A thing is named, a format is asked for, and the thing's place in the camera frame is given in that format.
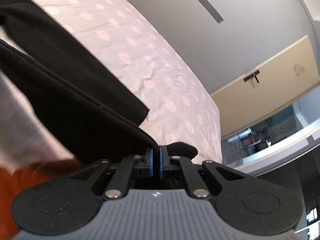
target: pink polka dot bedsheet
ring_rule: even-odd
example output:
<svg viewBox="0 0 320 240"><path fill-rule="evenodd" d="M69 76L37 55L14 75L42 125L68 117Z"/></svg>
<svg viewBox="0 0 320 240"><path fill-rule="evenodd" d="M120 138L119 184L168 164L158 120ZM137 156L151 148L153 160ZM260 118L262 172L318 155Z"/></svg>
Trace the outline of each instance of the pink polka dot bedsheet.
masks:
<svg viewBox="0 0 320 240"><path fill-rule="evenodd" d="M222 162L216 104L181 57L130 3L33 1L150 109L140 128L159 145L182 141L197 148L194 163Z"/></svg>

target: red object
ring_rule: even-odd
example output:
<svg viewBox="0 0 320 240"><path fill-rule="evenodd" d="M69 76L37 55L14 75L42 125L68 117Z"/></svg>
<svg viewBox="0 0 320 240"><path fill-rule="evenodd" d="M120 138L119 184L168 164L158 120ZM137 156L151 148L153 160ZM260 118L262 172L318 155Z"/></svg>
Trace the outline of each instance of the red object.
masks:
<svg viewBox="0 0 320 240"><path fill-rule="evenodd" d="M0 239L10 240L19 232L10 214L12 200L17 194L28 187L81 167L77 160L71 159L33 163L26 168L16 170L12 175L6 169L0 168Z"/></svg>

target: cream door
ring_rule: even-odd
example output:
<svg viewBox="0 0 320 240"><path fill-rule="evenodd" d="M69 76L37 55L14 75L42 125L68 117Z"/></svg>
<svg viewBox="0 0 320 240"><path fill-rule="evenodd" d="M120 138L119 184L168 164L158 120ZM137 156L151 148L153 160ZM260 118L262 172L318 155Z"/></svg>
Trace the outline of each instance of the cream door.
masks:
<svg viewBox="0 0 320 240"><path fill-rule="evenodd" d="M220 110L221 137L272 116L319 82L310 40L304 36L211 95Z"/></svg>

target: metal bolt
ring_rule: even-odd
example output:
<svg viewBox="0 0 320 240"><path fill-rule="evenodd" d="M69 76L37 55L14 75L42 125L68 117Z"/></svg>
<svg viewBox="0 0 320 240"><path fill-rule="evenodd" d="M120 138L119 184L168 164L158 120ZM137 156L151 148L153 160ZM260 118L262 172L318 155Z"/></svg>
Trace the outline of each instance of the metal bolt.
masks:
<svg viewBox="0 0 320 240"><path fill-rule="evenodd" d="M121 191L117 189L109 189L105 192L107 198L118 198L121 195Z"/></svg>
<svg viewBox="0 0 320 240"><path fill-rule="evenodd" d="M205 198L207 196L209 196L209 191L207 191L206 189L203 188L199 188L196 189L195 191L193 191L193 195L199 198Z"/></svg>
<svg viewBox="0 0 320 240"><path fill-rule="evenodd" d="M159 197L159 196L161 196L162 194L161 194L159 191L155 191L155 192L152 193L152 195L153 195L154 197Z"/></svg>

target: black cloth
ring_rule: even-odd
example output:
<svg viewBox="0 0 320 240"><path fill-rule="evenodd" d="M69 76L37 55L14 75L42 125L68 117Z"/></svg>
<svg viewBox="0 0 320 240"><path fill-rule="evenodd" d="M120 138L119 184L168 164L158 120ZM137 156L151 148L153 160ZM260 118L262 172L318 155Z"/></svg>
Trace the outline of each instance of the black cloth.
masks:
<svg viewBox="0 0 320 240"><path fill-rule="evenodd" d="M192 160L198 154L198 150L195 147L182 142L168 144L166 147L168 156L184 156Z"/></svg>
<svg viewBox="0 0 320 240"><path fill-rule="evenodd" d="M31 57L0 41L0 68L36 116L82 163L155 151L147 107L30 0L0 0L0 24Z"/></svg>

